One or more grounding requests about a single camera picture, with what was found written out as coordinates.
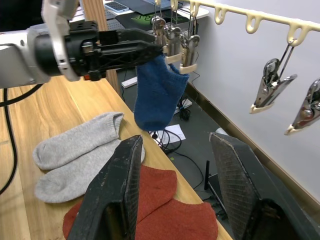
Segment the metal clothespin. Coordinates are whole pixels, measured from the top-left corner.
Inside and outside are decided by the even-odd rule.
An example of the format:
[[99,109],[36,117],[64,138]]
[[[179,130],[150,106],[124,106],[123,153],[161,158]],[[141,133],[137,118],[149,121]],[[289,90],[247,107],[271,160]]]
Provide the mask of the metal clothespin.
[[297,78],[297,75],[291,75],[285,78],[284,80],[281,80],[281,76],[284,73],[284,70],[287,66],[287,63],[289,61],[289,58],[294,50],[294,47],[291,47],[291,50],[289,52],[289,55],[284,63],[284,66],[281,70],[280,75],[278,75],[278,70],[283,62],[290,44],[294,42],[292,40],[288,46],[286,47],[284,54],[281,58],[281,60],[274,58],[271,59],[266,63],[263,69],[263,76],[261,79],[260,87],[256,96],[256,100],[254,104],[251,106],[250,113],[256,114],[263,112],[269,108],[271,108],[274,104],[275,99],[277,96],[282,93],[282,91],[293,81]]
[[153,33],[156,36],[155,43],[161,46],[166,45],[166,41],[164,39],[164,26],[166,24],[166,20],[162,18],[161,11],[161,1],[160,1],[160,16],[157,15],[156,4],[154,4],[154,16],[151,19]]
[[165,62],[172,64],[181,60],[181,46],[180,46],[180,33],[181,28],[174,25],[172,22],[167,22],[163,28],[164,39],[166,42],[166,57]]
[[320,117],[320,78],[310,86],[302,106],[293,123],[285,131],[284,135],[291,135],[312,125]]
[[181,32],[180,41],[182,46],[182,63],[180,64],[180,73],[188,74],[197,69],[197,64],[194,61],[196,47],[199,44],[200,36],[191,35],[188,30]]

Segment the white paper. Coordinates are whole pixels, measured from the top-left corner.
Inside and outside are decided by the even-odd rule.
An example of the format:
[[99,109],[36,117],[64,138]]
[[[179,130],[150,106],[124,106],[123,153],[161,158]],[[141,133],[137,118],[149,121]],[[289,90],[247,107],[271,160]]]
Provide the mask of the white paper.
[[156,134],[157,134],[157,139],[155,139],[154,141],[159,144],[161,139],[162,139],[162,145],[165,145],[168,143],[169,141],[169,137],[168,137],[168,134],[170,136],[170,143],[176,143],[176,142],[179,142],[180,139],[181,140],[185,140],[186,137],[184,135],[184,133],[182,132],[181,128],[180,128],[180,124],[177,124],[177,125],[172,125],[172,126],[167,126],[165,128],[166,130],[172,132],[172,133],[175,133],[176,135],[178,135],[179,137],[177,137],[176,135],[172,134],[172,133],[167,133],[167,132],[164,132],[164,131],[157,131]]

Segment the floor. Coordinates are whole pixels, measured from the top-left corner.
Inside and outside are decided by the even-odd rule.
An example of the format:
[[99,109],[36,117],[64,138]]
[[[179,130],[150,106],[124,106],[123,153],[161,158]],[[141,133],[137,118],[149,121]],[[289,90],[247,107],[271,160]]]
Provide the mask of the floor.
[[[121,82],[136,76],[136,70],[118,70],[117,75],[121,86]],[[137,98],[137,85],[124,89],[123,98],[127,106],[134,111]],[[215,132],[219,126],[195,102],[193,102],[193,100],[191,101],[192,106],[188,108],[191,111],[189,121],[181,120],[179,115],[176,114],[169,124],[180,124],[180,127],[186,137],[186,139],[182,141],[182,145],[177,152],[193,159],[201,169],[203,175],[205,175],[206,171],[206,161],[209,160],[210,174],[213,175],[217,173],[217,169],[209,142],[209,133]],[[201,182],[202,175],[192,161],[175,153],[169,154],[169,157],[174,158],[174,160],[172,160],[173,164],[193,188]],[[195,191],[203,200],[211,197],[212,195],[209,191],[204,191],[204,182],[202,182]],[[212,205],[216,203],[214,199],[208,199],[206,202],[209,202]],[[221,210],[219,207],[214,206],[213,208],[216,213]],[[228,220],[221,216],[218,216],[217,218],[232,237],[233,235]]]

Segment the laptop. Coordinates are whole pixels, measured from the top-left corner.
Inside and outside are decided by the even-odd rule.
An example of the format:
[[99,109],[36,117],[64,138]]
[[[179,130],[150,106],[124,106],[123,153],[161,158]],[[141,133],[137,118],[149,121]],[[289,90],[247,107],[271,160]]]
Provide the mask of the laptop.
[[[115,2],[125,5],[141,15],[155,12],[155,0],[115,0]],[[161,10],[168,10],[170,8],[170,0],[161,0]]]

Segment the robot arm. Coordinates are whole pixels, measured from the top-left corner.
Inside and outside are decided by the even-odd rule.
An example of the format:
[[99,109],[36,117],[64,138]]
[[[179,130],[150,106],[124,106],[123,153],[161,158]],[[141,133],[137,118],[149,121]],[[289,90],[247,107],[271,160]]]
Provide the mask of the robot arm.
[[43,84],[59,75],[97,81],[106,70],[134,67],[162,54],[146,31],[98,31],[94,21],[69,24],[77,6],[78,0],[43,0],[49,34],[30,28],[0,33],[1,89]]

